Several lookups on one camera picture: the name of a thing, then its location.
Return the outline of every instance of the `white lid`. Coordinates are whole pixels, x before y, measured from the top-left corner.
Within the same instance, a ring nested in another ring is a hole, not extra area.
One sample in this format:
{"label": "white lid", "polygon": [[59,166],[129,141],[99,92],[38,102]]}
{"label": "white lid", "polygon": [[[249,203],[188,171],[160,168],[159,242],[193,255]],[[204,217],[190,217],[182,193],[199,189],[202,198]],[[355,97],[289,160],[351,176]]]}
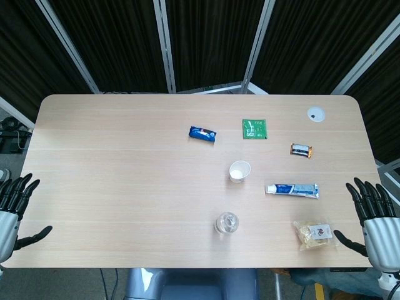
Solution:
{"label": "white lid", "polygon": [[276,185],[273,184],[272,186],[266,186],[265,191],[266,191],[268,194],[275,194],[275,193],[276,193]]}

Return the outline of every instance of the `green tea bag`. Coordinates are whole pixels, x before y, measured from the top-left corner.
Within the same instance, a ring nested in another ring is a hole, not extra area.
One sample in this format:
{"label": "green tea bag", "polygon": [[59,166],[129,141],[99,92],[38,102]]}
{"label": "green tea bag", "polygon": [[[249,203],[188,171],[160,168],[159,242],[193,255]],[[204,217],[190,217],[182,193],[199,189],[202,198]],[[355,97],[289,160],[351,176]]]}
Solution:
{"label": "green tea bag", "polygon": [[243,119],[244,139],[267,139],[267,122],[265,120]]}

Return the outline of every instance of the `food packet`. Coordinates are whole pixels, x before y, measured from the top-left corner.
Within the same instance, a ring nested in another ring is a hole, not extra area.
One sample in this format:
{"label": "food packet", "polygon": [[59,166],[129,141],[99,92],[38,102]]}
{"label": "food packet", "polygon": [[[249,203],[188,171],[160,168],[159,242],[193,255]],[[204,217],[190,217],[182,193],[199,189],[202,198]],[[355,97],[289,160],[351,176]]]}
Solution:
{"label": "food packet", "polygon": [[301,242],[300,251],[321,246],[337,246],[331,225],[326,221],[294,221]]}

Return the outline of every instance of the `paper cup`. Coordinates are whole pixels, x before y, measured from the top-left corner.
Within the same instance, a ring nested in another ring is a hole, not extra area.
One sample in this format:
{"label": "paper cup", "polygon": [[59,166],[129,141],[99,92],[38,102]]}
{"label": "paper cup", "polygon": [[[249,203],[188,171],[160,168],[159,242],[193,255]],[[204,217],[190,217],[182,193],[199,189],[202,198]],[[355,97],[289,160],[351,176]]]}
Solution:
{"label": "paper cup", "polygon": [[250,164],[247,161],[235,161],[229,168],[229,178],[234,183],[242,183],[250,174]]}

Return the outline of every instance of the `robotic hand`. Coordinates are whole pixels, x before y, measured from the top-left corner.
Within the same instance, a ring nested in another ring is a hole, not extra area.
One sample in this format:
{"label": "robotic hand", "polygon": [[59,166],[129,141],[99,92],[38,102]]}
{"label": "robotic hand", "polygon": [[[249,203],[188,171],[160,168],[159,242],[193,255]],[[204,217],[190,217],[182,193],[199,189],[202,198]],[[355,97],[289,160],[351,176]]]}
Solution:
{"label": "robotic hand", "polygon": [[32,237],[17,239],[19,223],[24,216],[29,198],[40,183],[40,180],[35,180],[25,188],[31,178],[32,174],[28,174],[14,182],[8,179],[0,186],[0,263],[9,259],[13,251],[40,241],[53,228],[48,226]]}
{"label": "robotic hand", "polygon": [[400,218],[396,217],[392,201],[380,184],[375,188],[358,178],[354,182],[360,193],[349,183],[346,187],[356,206],[365,246],[352,242],[338,230],[334,234],[346,247],[368,257],[374,268],[382,272],[378,282],[383,298],[400,300]]}

